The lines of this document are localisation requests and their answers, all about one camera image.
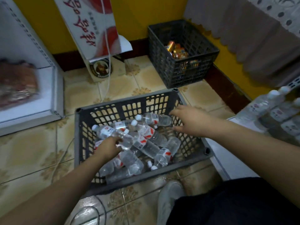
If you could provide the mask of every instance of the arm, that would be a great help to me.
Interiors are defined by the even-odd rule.
[[[175,126],[176,131],[216,141],[300,208],[299,147],[191,106],[178,106],[170,114],[184,123]]]
[[[64,224],[99,169],[119,152],[118,138],[105,139],[94,155],[54,184],[20,204],[0,219],[0,225]]]

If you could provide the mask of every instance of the person's right arm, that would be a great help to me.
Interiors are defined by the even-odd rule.
[[[170,115],[184,124],[174,130],[216,141],[300,208],[300,147],[191,106],[178,106]]]

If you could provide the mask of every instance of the shoe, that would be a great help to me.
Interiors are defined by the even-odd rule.
[[[160,191],[157,207],[157,225],[166,225],[175,200],[184,197],[185,191],[179,181],[169,181]]]

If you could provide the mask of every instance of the gray plastic crate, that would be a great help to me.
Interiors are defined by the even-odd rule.
[[[168,115],[179,104],[186,105],[186,102],[178,89],[173,88],[76,109],[75,167],[79,166],[94,152],[96,134],[92,131],[93,125],[110,125],[112,122],[134,119],[135,115],[145,112]],[[173,116],[172,120],[172,125],[183,125],[178,117]],[[182,141],[178,152],[168,166],[150,171],[145,164],[145,173],[109,185],[106,184],[105,178],[100,178],[99,173],[97,173],[88,192],[82,197],[107,194],[116,189],[168,173],[180,167],[190,166],[211,156],[211,150],[204,139],[175,132],[172,130],[172,127],[160,127],[159,131],[166,137],[176,136]],[[142,155],[139,158],[144,163],[151,160],[146,155]]]
[[[167,88],[203,80],[220,51],[185,20],[150,25],[148,34],[149,58]],[[169,41],[179,43],[189,57],[173,58],[165,47]]]

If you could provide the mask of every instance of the plastic-wrapped package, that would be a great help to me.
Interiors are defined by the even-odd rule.
[[[0,109],[28,101],[38,92],[34,65],[24,61],[9,64],[0,60]]]

